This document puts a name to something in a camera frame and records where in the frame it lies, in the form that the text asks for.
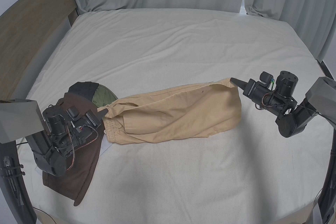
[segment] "khaki trousers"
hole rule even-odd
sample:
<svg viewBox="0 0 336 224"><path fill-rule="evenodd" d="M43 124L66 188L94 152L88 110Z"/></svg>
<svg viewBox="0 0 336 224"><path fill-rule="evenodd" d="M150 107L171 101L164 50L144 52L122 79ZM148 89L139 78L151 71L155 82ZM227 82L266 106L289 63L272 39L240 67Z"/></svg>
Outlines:
<svg viewBox="0 0 336 224"><path fill-rule="evenodd" d="M191 84L118 99L103 118L107 139L118 144L209 137L241 119L238 88L230 79Z"/></svg>

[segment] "brown garment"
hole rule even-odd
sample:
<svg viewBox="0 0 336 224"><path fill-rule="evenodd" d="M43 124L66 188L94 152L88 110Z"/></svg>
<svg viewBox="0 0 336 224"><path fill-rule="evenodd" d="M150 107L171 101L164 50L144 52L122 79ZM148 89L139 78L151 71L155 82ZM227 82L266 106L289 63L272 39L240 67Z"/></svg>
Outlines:
<svg viewBox="0 0 336 224"><path fill-rule="evenodd" d="M58 100L57 104L63 109L68 109L75 106L79 113L83 115L86 111L92 110L97 112L97 107L94 103L86 98L73 93L65 93L64 98ZM43 184L52 190L62 194L75 202L74 206L81 203L91 183L93 173L99 158L100 145L104 135L104 126L101 124L98 129L98 138L85 147L75 150L75 162L73 167L66 171L64 176L55 177L46 172L43 172ZM95 134L88 138L88 143L96 138ZM68 167L72 162L72 156L67 158Z"/></svg>
<svg viewBox="0 0 336 224"><path fill-rule="evenodd" d="M118 99L103 118L107 139L118 144L209 137L241 119L238 88L230 79L191 84Z"/></svg>

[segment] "wooden headboard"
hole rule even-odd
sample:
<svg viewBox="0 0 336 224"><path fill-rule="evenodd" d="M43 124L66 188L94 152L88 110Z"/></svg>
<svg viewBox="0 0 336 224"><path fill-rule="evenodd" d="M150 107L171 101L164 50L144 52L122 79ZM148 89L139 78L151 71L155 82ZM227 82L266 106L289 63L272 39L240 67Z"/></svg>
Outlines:
<svg viewBox="0 0 336 224"><path fill-rule="evenodd" d="M0 16L0 100L11 98L57 27L67 17L72 25L76 8L75 0L18 0Z"/></svg>

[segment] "bed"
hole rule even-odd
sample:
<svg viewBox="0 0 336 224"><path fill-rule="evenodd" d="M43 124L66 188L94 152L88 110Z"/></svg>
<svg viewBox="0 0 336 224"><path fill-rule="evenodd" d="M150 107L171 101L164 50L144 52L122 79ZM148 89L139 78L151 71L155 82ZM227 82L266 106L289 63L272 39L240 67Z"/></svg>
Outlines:
<svg viewBox="0 0 336 224"><path fill-rule="evenodd" d="M304 98L323 72L285 22L197 9L121 9L80 15L27 98L43 111L77 81L119 98L236 77L296 74ZM272 223L311 203L327 171L332 127L314 118L283 138L275 116L242 95L242 119L210 138L112 144L77 207L42 184L20 146L32 204L69 223Z"/></svg>

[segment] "olive green fabric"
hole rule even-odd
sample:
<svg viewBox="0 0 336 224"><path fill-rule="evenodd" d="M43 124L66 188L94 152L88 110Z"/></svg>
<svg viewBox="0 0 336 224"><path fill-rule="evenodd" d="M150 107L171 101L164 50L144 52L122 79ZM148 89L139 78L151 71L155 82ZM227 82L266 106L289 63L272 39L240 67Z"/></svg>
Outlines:
<svg viewBox="0 0 336 224"><path fill-rule="evenodd" d="M113 103L117 99L117 96L115 96L113 92L111 92L107 87L99 84L92 97L92 103L94 103L97 107L102 107Z"/></svg>

